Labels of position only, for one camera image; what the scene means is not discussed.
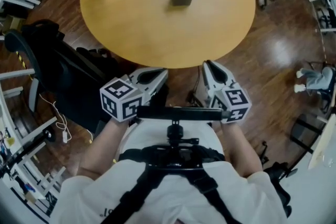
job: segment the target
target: white t-shirt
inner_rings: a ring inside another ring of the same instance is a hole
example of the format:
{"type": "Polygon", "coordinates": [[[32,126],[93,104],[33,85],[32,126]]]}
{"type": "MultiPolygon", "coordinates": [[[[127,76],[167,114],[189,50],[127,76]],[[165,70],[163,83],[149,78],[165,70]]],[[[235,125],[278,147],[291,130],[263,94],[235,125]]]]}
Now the white t-shirt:
{"type": "MultiPolygon", "coordinates": [[[[125,134],[119,151],[165,144],[171,121],[146,120],[133,125],[125,134]]],[[[203,122],[180,122],[183,138],[200,139],[200,145],[223,154],[213,129],[203,122]]],[[[240,177],[228,162],[203,164],[205,171],[218,184],[218,192],[233,217],[243,224],[287,223],[279,196],[264,172],[240,177]]],[[[123,160],[114,164],[97,180],[75,176],[62,184],[61,193],[50,223],[102,223],[119,204],[121,196],[130,191],[145,169],[144,163],[123,160]]],[[[224,217],[186,178],[165,176],[157,189],[151,191],[142,208],[126,222],[140,224],[226,223],[224,217]]]]}

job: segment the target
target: person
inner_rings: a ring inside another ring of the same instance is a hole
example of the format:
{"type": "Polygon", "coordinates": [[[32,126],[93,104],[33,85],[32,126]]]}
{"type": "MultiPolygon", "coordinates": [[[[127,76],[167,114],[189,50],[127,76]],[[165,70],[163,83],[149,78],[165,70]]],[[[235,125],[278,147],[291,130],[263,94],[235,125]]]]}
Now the person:
{"type": "Polygon", "coordinates": [[[333,71],[330,67],[324,67],[322,72],[317,72],[315,70],[301,68],[296,72],[296,77],[307,78],[306,85],[304,84],[295,84],[294,92],[302,92],[306,90],[326,90],[329,88],[333,71]]]}
{"type": "MultiPolygon", "coordinates": [[[[50,223],[102,223],[144,172],[145,163],[118,160],[128,149],[167,143],[171,121],[108,122],[83,154],[77,175],[65,180],[50,223]]],[[[214,130],[204,122],[181,121],[185,139],[199,138],[200,145],[224,154],[214,130]]],[[[230,162],[204,163],[218,184],[220,198],[240,223],[287,223],[280,198],[258,155],[237,124],[221,124],[230,162]]],[[[207,199],[179,175],[167,175],[152,190],[138,212],[126,223],[196,224],[226,223],[207,199]]]]}

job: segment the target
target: chair wheel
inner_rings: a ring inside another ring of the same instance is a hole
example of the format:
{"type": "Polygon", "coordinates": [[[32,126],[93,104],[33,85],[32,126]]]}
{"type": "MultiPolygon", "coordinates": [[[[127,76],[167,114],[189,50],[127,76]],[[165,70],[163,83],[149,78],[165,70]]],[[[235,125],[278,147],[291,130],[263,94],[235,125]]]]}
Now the chair wheel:
{"type": "Polygon", "coordinates": [[[42,133],[45,136],[46,140],[48,140],[49,142],[55,142],[56,141],[55,131],[51,126],[45,128],[42,131],[42,133]]]}

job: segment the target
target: forearm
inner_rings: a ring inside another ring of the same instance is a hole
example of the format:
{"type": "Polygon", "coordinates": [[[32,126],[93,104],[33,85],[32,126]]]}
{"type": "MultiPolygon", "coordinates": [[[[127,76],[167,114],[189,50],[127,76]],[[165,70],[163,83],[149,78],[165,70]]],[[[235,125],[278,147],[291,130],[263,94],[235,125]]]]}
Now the forearm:
{"type": "Polygon", "coordinates": [[[109,121],[82,155],[77,175],[97,179],[110,169],[127,127],[128,121],[123,123],[109,121]]]}
{"type": "Polygon", "coordinates": [[[228,148],[228,157],[234,169],[242,177],[263,170],[259,156],[245,138],[240,127],[233,124],[221,124],[228,148]]]}

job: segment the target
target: round wooden table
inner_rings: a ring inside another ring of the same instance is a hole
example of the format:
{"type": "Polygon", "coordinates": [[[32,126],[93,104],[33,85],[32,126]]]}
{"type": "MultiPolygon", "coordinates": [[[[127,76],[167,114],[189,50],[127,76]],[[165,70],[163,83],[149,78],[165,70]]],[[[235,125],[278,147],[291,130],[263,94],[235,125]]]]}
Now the round wooden table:
{"type": "Polygon", "coordinates": [[[255,0],[80,0],[86,25],[115,54],[151,67],[184,68],[215,60],[248,33],[255,0]]]}

